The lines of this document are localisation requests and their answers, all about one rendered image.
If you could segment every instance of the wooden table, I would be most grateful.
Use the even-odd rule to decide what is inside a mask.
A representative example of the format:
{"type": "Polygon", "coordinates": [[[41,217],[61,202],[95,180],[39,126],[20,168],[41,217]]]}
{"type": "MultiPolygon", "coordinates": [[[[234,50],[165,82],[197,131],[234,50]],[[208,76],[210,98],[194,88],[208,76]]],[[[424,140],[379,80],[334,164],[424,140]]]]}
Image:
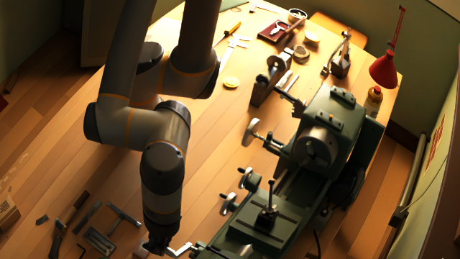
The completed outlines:
{"type": "MultiPolygon", "coordinates": [[[[257,9],[255,13],[250,14],[252,3],[253,1],[219,15],[215,40],[236,19],[243,22],[236,33],[252,37],[254,40],[245,42],[249,49],[235,48],[219,76],[212,96],[206,100],[163,96],[164,99],[183,102],[190,110],[193,123],[183,183],[183,219],[179,233],[170,244],[174,249],[178,249],[187,241],[208,242],[227,220],[218,213],[222,203],[219,193],[227,194],[233,191],[238,194],[237,202],[246,196],[247,191],[237,188],[241,177],[236,170],[238,167],[253,167],[256,173],[263,176],[261,188],[267,189],[267,180],[272,177],[277,157],[262,148],[260,141],[254,141],[249,147],[240,145],[244,130],[252,118],[261,119],[261,135],[266,135],[272,130],[274,137],[283,142],[288,142],[298,126],[298,119],[291,117],[291,104],[280,99],[276,93],[272,93],[260,108],[249,105],[255,76],[265,69],[267,57],[279,54],[286,46],[302,44],[303,41],[302,33],[298,33],[287,44],[280,42],[278,45],[270,45],[256,40],[259,31],[276,19],[287,20],[288,13],[284,10],[283,15],[279,15],[257,9]],[[222,81],[226,76],[238,77],[241,85],[233,90],[224,88],[222,81]]],[[[165,16],[181,20],[182,10],[183,3],[165,16]]],[[[318,48],[307,47],[310,50],[307,65],[293,62],[291,70],[294,75],[299,74],[300,78],[290,93],[308,103],[323,83],[320,77],[322,66],[327,63],[341,38],[313,23],[307,22],[305,28],[316,31],[322,40],[318,48]]],[[[217,44],[218,55],[223,55],[227,46],[226,40],[217,44]]],[[[348,76],[342,81],[329,76],[324,83],[347,89],[362,105],[367,89],[375,85],[368,72],[368,67],[374,60],[375,57],[351,45],[351,67],[348,76]]],[[[83,190],[88,190],[91,196],[70,222],[71,229],[96,200],[102,201],[103,204],[110,201],[143,222],[139,175],[141,153],[90,142],[83,135],[84,111],[89,102],[96,100],[103,69],[73,95],[24,151],[29,154],[27,162],[20,163],[18,159],[13,165],[16,169],[10,177],[14,178],[11,185],[15,188],[12,192],[7,192],[6,189],[0,191],[1,196],[8,194],[21,200],[20,212],[23,216],[2,234],[0,258],[47,258],[55,233],[60,233],[52,223],[54,218],[62,218],[83,190]],[[31,177],[38,174],[41,175],[39,178],[31,177]],[[18,193],[22,186],[28,186],[27,190],[18,193]],[[35,226],[35,220],[43,214],[47,214],[50,220],[35,226]]],[[[382,90],[385,100],[377,121],[385,126],[398,90],[399,88],[391,91],[382,90]]],[[[343,221],[346,212],[337,214],[340,213],[343,221]]],[[[82,251],[76,243],[87,250],[83,258],[101,257],[81,236],[89,226],[106,234],[117,217],[112,209],[103,205],[78,236],[71,232],[63,235],[60,258],[78,258],[82,251]]],[[[303,258],[306,252],[312,249],[313,243],[308,234],[300,237],[298,245],[294,245],[287,258],[303,258]]],[[[144,226],[139,229],[127,221],[122,221],[110,237],[117,245],[111,258],[133,258],[131,251],[137,241],[140,237],[147,239],[147,236],[144,226]]]]}

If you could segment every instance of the wooden floor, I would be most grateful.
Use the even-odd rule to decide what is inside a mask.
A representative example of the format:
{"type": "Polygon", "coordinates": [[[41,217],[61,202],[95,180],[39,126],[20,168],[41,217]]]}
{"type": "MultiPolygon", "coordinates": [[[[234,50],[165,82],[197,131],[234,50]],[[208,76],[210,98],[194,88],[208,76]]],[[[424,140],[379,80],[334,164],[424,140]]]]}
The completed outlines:
{"type": "MultiPolygon", "coordinates": [[[[47,258],[55,233],[62,235],[54,227],[54,218],[62,218],[83,190],[91,196],[70,222],[70,229],[96,200],[102,201],[103,206],[78,236],[72,232],[63,235],[60,258],[78,258],[82,251],[77,243],[86,248],[84,259],[101,257],[81,236],[89,226],[104,234],[108,232],[118,215],[105,205],[107,201],[143,222],[141,153],[99,145],[83,135],[84,111],[97,96],[103,70],[79,68],[78,43],[79,37],[69,31],[57,33],[18,68],[21,78],[12,93],[2,94],[10,105],[0,113],[0,198],[10,195],[22,216],[0,234],[1,259],[47,258]],[[35,220],[44,214],[50,220],[36,226],[35,220]]],[[[267,102],[278,105],[282,102],[278,100],[279,97],[271,96],[267,102]]],[[[235,102],[222,112],[231,113],[233,105],[242,105],[235,102]]],[[[239,166],[253,167],[262,175],[261,187],[265,189],[276,166],[277,158],[262,148],[262,143],[254,141],[248,148],[235,143],[249,115],[235,117],[233,122],[215,120],[212,129],[204,124],[203,120],[212,118],[209,113],[218,116],[219,112],[207,111],[193,120],[188,150],[202,155],[187,157],[183,219],[171,243],[174,249],[187,241],[208,242],[227,220],[219,216],[222,200],[218,194],[233,191],[238,194],[237,202],[244,198],[247,192],[236,187],[239,166]],[[235,126],[226,129],[225,123],[235,126]],[[207,130],[202,133],[205,127],[211,132],[228,133],[217,142],[207,137],[207,130]]],[[[265,129],[262,120],[260,132],[273,130],[277,139],[288,140],[293,135],[293,123],[284,114],[285,111],[278,116],[280,121],[275,129],[265,129]]],[[[413,153],[383,137],[358,199],[346,212],[336,210],[319,233],[323,259],[379,257],[391,230],[387,223],[399,201],[412,159],[413,153]]],[[[117,245],[111,258],[135,258],[132,250],[140,237],[147,238],[143,225],[136,228],[122,221],[110,236],[117,245]]],[[[286,258],[301,259],[307,255],[313,259],[317,253],[312,230],[307,227],[286,258]]]]}

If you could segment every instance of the robotic arm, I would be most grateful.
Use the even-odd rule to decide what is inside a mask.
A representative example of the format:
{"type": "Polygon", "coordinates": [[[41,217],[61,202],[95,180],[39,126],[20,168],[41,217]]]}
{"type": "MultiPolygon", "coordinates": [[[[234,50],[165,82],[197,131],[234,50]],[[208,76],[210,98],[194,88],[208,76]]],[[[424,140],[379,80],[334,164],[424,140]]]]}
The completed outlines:
{"type": "Polygon", "coordinates": [[[191,117],[158,94],[207,99],[219,75],[212,48],[220,0],[185,2],[178,46],[165,53],[144,42],[156,0],[126,1],[103,72],[97,102],[85,113],[88,140],[142,152],[144,223],[151,253],[163,256],[180,226],[180,203],[191,117]]]}

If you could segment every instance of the green book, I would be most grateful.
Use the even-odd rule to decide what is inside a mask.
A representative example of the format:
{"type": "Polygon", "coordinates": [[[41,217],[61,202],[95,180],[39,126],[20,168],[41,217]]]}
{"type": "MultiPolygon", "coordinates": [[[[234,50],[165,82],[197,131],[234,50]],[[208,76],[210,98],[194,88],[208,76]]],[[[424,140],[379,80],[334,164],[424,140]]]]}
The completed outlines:
{"type": "Polygon", "coordinates": [[[224,0],[221,4],[221,10],[219,12],[223,12],[228,9],[232,9],[236,6],[240,6],[246,3],[249,3],[249,1],[247,0],[224,0]]]}

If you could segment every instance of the chair seat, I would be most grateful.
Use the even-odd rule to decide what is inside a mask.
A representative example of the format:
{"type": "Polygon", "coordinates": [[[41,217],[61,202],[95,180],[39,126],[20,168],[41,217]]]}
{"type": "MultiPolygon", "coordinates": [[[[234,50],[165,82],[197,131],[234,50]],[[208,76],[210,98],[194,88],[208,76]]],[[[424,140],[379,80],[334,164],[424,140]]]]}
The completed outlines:
{"type": "MultiPolygon", "coordinates": [[[[346,29],[348,28],[348,25],[346,23],[322,11],[317,11],[312,17],[310,17],[310,21],[339,36],[341,36],[342,32],[346,31],[346,29]]],[[[351,43],[355,44],[357,47],[361,49],[364,49],[366,47],[368,40],[368,36],[354,29],[353,27],[351,28],[351,43]]]]}

